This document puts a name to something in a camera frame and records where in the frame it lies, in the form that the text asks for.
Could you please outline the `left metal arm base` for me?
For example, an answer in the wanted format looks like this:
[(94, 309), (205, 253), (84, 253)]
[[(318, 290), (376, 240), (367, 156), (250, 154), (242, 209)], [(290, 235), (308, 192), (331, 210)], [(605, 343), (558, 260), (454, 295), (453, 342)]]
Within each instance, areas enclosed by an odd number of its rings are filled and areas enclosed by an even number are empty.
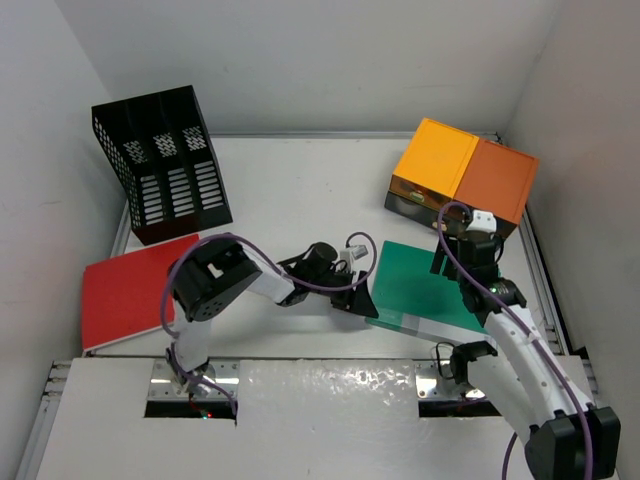
[(157, 402), (186, 401), (189, 396), (197, 400), (214, 402), (226, 400), (226, 396), (211, 387), (211, 384), (225, 390), (232, 398), (237, 397), (240, 383), (238, 363), (211, 359), (206, 370), (195, 373), (195, 376), (202, 377), (205, 384), (179, 380), (166, 359), (157, 359), (151, 372), (147, 400)]

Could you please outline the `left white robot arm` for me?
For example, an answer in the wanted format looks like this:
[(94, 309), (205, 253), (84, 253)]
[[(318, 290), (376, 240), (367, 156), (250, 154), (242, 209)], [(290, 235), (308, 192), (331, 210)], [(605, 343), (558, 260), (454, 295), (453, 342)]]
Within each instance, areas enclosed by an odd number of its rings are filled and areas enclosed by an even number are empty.
[(179, 390), (191, 399), (212, 395), (232, 399), (209, 364), (207, 340), (213, 319), (241, 294), (251, 292), (288, 308), (311, 294), (329, 299), (333, 308), (360, 317), (378, 318), (368, 288), (369, 271), (355, 263), (378, 254), (374, 241), (347, 242), (336, 250), (315, 242), (302, 253), (273, 262), (250, 241), (234, 234), (216, 234), (196, 242), (169, 268), (161, 305), (175, 314), (160, 314), (170, 336), (167, 362)]

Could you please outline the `green notebook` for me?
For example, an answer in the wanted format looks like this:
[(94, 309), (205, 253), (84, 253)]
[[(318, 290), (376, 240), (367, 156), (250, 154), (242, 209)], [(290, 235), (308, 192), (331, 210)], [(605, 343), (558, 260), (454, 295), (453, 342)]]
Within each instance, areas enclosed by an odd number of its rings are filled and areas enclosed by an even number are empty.
[(494, 344), (463, 305), (458, 285), (430, 272), (433, 258), (431, 251), (386, 241), (371, 291), (378, 316), (366, 322), (433, 342)]

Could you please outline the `red notebook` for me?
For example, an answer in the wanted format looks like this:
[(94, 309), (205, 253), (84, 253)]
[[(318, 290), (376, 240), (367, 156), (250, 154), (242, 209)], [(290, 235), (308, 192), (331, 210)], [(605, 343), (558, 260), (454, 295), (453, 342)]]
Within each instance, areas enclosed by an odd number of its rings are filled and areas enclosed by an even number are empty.
[(81, 302), (83, 351), (159, 329), (169, 267), (198, 239), (191, 234), (87, 266)]

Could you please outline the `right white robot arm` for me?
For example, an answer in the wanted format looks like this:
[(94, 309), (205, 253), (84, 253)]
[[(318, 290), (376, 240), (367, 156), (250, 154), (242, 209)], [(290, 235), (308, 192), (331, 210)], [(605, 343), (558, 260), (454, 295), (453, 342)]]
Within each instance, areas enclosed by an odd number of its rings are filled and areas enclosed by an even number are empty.
[(496, 248), (485, 232), (439, 238), (432, 273), (457, 282), (464, 306), (490, 336), (453, 349), (453, 380), (482, 391), (509, 423), (533, 478), (609, 479), (621, 422), (571, 380), (521, 291), (501, 277)]

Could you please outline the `right metal arm base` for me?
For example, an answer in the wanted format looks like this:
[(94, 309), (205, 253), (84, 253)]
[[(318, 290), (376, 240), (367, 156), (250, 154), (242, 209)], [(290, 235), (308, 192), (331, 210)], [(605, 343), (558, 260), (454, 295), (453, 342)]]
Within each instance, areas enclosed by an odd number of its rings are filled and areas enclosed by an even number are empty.
[(458, 385), (454, 380), (445, 379), (450, 374), (449, 361), (418, 360), (414, 365), (415, 387), (420, 401), (454, 402), (484, 401), (485, 394), (469, 385)]

